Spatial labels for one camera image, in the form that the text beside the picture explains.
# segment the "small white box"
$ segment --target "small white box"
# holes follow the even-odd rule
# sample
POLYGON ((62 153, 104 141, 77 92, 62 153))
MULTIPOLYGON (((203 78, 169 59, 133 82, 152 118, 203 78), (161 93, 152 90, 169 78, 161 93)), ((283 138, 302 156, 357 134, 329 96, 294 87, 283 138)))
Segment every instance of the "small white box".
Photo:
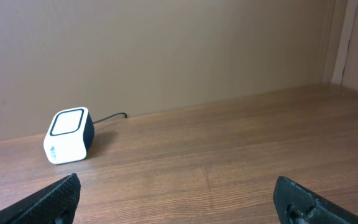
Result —
POLYGON ((53 117, 44 139, 44 149, 49 162, 63 164, 84 159, 93 137, 93 122, 87 108, 58 112, 53 117))

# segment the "black cable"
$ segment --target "black cable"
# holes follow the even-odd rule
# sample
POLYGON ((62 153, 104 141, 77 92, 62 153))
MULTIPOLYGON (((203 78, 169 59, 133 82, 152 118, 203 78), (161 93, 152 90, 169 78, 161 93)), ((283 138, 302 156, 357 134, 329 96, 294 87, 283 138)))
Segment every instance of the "black cable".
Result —
POLYGON ((116 114, 110 115, 110 116, 108 116, 107 118, 100 119, 99 121, 94 121, 93 123, 94 123, 94 124, 96 124, 96 123, 99 123, 99 122, 105 121, 105 120, 107 120, 107 119, 109 119, 109 118, 112 118, 113 116, 120 115, 120 114, 125 115, 125 118, 127 118, 127 117, 128 117, 128 115, 127 115, 126 113, 121 112, 121 113, 116 113, 116 114))

